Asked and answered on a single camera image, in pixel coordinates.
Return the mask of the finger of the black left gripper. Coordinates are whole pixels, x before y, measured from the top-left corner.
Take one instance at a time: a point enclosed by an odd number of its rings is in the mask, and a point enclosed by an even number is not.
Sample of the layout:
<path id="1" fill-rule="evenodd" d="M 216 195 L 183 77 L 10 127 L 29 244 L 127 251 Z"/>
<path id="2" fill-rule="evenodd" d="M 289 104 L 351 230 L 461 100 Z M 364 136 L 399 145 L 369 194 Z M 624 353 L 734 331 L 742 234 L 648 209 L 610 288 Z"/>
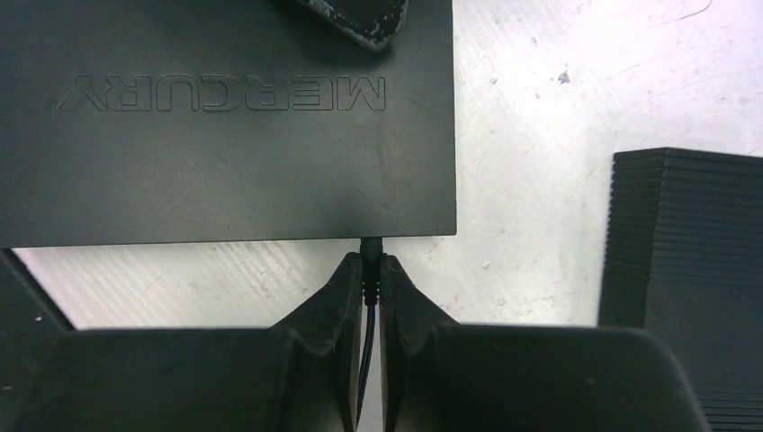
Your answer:
<path id="1" fill-rule="evenodd" d="M 367 50 L 384 50 L 403 28 L 408 0 L 303 0 L 322 19 Z"/>

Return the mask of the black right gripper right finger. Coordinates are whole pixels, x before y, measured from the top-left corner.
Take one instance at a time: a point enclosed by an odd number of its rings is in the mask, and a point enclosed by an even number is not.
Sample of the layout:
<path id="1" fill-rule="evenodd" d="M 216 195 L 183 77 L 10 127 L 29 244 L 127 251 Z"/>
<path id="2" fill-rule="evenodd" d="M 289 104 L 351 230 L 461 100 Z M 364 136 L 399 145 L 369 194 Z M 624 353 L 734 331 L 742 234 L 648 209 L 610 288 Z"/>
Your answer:
<path id="1" fill-rule="evenodd" d="M 676 358 L 626 328 L 461 324 L 380 270 L 387 431 L 705 431 Z"/>

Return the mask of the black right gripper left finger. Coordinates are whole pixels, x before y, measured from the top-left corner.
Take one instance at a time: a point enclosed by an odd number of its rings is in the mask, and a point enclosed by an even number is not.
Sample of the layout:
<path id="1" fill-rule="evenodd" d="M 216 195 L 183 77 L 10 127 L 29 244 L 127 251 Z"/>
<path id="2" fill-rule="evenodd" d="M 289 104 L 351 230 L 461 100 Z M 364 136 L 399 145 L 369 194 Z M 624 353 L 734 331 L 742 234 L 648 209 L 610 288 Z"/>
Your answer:
<path id="1" fill-rule="evenodd" d="M 77 330 L 1 255 L 4 431 L 353 431 L 361 258 L 270 328 Z"/>

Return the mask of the black Mercury switch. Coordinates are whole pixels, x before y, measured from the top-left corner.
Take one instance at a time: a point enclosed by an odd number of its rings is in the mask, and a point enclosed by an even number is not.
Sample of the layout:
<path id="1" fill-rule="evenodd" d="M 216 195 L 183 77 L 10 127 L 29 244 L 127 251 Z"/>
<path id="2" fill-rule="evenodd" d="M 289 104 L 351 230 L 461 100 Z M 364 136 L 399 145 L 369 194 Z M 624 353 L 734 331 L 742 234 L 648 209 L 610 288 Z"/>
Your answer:
<path id="1" fill-rule="evenodd" d="M 453 235 L 454 114 L 448 1 L 4 1 L 1 244 Z"/>

